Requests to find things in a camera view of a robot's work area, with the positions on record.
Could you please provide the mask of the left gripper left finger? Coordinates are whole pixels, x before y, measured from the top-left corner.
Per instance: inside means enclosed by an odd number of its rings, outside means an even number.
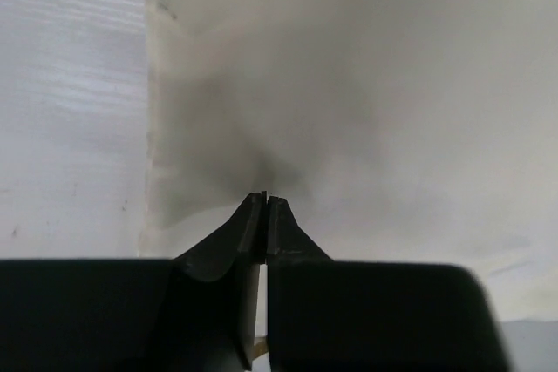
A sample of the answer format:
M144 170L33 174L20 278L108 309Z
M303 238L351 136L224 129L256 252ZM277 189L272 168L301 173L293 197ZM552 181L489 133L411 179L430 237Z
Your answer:
M4 371L245 371L267 197L172 259L3 260Z

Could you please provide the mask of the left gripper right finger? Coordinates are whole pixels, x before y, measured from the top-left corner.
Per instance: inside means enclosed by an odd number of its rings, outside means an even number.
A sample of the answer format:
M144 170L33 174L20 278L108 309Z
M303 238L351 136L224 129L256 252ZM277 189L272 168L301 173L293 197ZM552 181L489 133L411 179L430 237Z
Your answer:
M486 293L463 267L331 259L269 199L274 371L508 371Z

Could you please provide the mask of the cream cloth placemat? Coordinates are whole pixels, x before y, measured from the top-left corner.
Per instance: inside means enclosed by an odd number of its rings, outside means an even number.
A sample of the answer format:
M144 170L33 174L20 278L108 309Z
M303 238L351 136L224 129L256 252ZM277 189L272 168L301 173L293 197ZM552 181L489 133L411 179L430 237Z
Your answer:
M557 0L146 0L143 256L248 193L342 259L450 262L557 368Z

